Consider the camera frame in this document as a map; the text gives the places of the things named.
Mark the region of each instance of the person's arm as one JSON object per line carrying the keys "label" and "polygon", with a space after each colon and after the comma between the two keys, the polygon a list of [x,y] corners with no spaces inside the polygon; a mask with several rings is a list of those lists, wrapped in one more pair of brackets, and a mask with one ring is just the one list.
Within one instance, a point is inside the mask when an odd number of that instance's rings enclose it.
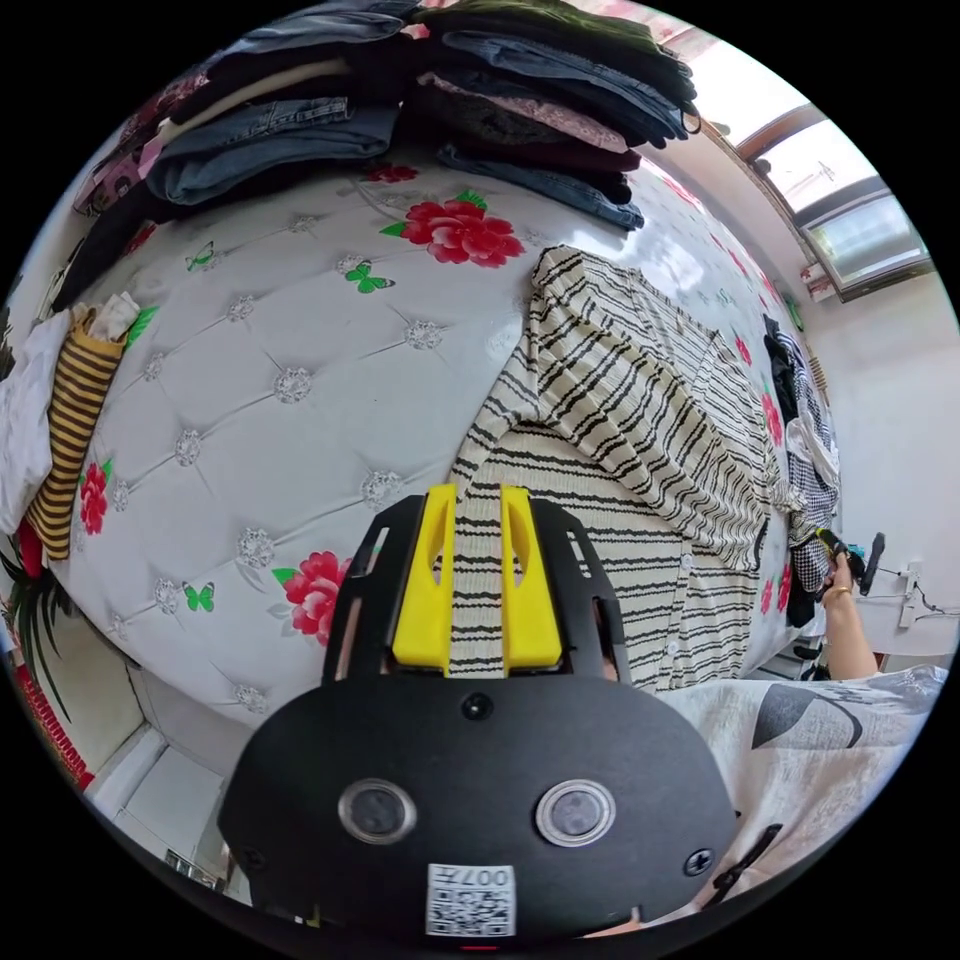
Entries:
{"label": "person's arm", "polygon": [[832,680],[859,680],[877,672],[877,661],[863,634],[853,599],[853,577],[846,554],[836,560],[830,587],[823,595],[827,614],[827,667]]}

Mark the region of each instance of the window frame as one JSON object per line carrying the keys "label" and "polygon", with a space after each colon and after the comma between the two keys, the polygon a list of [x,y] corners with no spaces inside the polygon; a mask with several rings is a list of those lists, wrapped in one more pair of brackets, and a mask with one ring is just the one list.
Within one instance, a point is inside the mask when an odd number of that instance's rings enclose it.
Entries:
{"label": "window frame", "polygon": [[811,228],[829,220],[831,217],[838,216],[880,197],[889,196],[895,200],[896,196],[893,191],[880,177],[867,177],[846,187],[840,187],[821,200],[800,210],[794,210],[770,177],[761,169],[758,169],[757,161],[777,144],[783,143],[803,130],[828,119],[812,103],[802,104],[770,121],[756,133],[733,146],[733,149],[753,174],[763,182],[769,195],[780,207],[782,216],[786,217],[793,224],[797,233],[803,237],[817,262],[830,277],[841,303],[848,303],[876,290],[902,283],[904,280],[911,280],[914,277],[935,272],[933,259],[928,253],[920,261],[891,267],[863,280],[844,284],[830,263],[829,257],[817,245],[816,240],[810,233]]}

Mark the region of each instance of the stack of folded clothes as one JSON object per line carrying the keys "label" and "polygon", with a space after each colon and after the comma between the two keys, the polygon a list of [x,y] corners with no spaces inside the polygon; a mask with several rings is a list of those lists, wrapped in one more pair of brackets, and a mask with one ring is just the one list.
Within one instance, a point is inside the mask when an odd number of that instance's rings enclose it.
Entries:
{"label": "stack of folded clothes", "polygon": [[140,180],[100,215],[52,309],[68,307],[109,269],[144,221],[185,219],[385,153],[403,85],[378,57],[415,45],[401,31],[416,7],[417,0],[326,0],[200,65],[206,82],[177,100],[138,150]]}
{"label": "stack of folded clothes", "polygon": [[630,148],[686,139],[696,116],[689,67],[647,26],[562,0],[458,0],[412,20],[430,36],[410,48],[426,69],[404,109],[445,128],[442,163],[643,225]]}

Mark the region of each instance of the gray patterned fabric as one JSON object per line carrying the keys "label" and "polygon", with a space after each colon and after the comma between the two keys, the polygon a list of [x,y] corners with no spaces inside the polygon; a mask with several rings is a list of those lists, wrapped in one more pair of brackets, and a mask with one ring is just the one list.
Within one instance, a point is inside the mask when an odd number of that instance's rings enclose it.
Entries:
{"label": "gray patterned fabric", "polygon": [[740,816],[703,891],[656,922],[749,890],[848,826],[913,745],[946,676],[924,665],[843,683],[726,680],[662,694],[706,740]]}

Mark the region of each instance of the yellow clip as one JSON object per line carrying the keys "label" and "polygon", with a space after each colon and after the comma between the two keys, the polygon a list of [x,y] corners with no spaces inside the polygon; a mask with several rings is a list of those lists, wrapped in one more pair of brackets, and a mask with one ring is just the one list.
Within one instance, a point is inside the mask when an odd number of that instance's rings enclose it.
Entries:
{"label": "yellow clip", "polygon": [[[562,656],[560,629],[550,599],[547,573],[530,507],[522,487],[500,488],[500,534],[503,540],[503,665],[512,670],[549,669]],[[514,578],[513,558],[523,579]]]}
{"label": "yellow clip", "polygon": [[[450,632],[453,628],[453,525],[456,484],[431,487],[403,594],[393,638],[393,655],[404,667],[450,672]],[[433,566],[442,553],[440,582]]]}

